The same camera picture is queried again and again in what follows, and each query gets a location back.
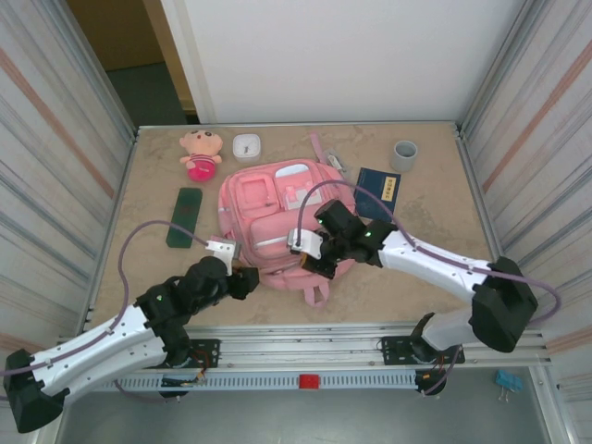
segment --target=red clip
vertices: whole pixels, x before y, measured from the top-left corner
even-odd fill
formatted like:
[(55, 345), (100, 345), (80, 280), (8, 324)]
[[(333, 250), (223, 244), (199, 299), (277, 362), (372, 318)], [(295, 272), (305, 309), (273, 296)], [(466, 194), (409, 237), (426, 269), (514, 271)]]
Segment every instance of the red clip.
[(319, 375), (300, 375), (300, 389), (318, 390), (320, 385), (321, 378)]

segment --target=pink strap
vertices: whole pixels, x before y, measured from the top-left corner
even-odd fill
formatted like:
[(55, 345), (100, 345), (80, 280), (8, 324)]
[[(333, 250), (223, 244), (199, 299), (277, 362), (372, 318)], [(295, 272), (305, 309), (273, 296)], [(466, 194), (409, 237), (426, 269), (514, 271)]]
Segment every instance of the pink strap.
[[(319, 302), (315, 301), (315, 289), (319, 289), (319, 291), (321, 292), (322, 299)], [(318, 287), (304, 289), (304, 300), (311, 307), (323, 308), (325, 305), (327, 305), (327, 302), (329, 300), (329, 284), (325, 282), (324, 284), (321, 284)]]
[(311, 132), (309, 134), (309, 136), (311, 138), (311, 143), (313, 144), (314, 153), (316, 154), (318, 161), (321, 164), (328, 165), (327, 158), (325, 157), (325, 154), (323, 153), (323, 148), (321, 147), (321, 141), (318, 139), (318, 134), (316, 134), (315, 132)]

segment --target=dark blue booklet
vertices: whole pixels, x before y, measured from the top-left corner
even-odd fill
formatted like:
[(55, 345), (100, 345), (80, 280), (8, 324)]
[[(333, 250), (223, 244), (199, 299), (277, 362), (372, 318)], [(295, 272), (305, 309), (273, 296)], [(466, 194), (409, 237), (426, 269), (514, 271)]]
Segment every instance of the dark blue booklet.
[(375, 169), (368, 168), (360, 169), (358, 187), (370, 191), (380, 199), (390, 210), (390, 215), (387, 215), (385, 210), (370, 196), (356, 190), (354, 197), (355, 209), (358, 216), (390, 222), (392, 220), (391, 215), (395, 211), (395, 203), (397, 202), (397, 193), (399, 192), (400, 183), (401, 174), (385, 173), (384, 171), (376, 171)]

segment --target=table surface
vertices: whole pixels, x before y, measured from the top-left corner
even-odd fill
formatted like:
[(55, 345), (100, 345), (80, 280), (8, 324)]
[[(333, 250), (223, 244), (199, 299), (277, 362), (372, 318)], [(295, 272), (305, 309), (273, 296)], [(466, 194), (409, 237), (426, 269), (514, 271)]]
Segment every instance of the table surface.
[[(130, 232), (151, 219), (170, 220), (181, 187), (198, 186), (203, 202), (196, 234), (219, 235), (217, 195), (224, 178), (252, 164), (232, 156), (232, 140), (242, 133), (261, 138), (258, 164), (286, 159), (315, 158), (309, 133), (318, 133), (324, 149), (335, 148), (357, 178), (359, 168), (391, 171), (389, 154), (397, 141), (417, 144), (413, 170), (401, 178), (395, 214), (415, 237), (438, 247), (475, 258), (489, 252), (450, 124), (378, 124), (336, 126), (219, 127), (224, 159), (216, 176), (204, 184), (191, 182), (179, 159), (185, 155), (179, 137), (188, 129), (142, 129), (132, 159), (92, 323), (96, 326), (117, 313), (123, 286), (117, 257)], [(153, 226), (136, 235), (126, 251), (124, 270), (130, 301), (170, 276), (184, 274), (205, 255), (194, 242), (188, 250), (170, 249), (167, 228)], [(331, 282), (325, 308), (308, 306), (301, 291), (279, 291), (260, 285), (246, 301), (226, 298), (218, 306), (194, 316), (190, 325), (309, 324), (417, 320), (428, 312), (448, 312), (463, 302), (444, 290), (402, 272), (355, 265)]]

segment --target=plush toy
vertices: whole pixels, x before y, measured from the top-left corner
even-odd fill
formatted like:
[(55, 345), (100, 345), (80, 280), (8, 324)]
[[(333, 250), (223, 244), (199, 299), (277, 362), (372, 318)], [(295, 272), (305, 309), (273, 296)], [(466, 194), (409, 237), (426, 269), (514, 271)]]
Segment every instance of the plush toy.
[(189, 155), (181, 157), (189, 179), (204, 182), (216, 173), (216, 164), (222, 162), (218, 155), (222, 149), (222, 138), (210, 131), (192, 131), (179, 139), (180, 145)]

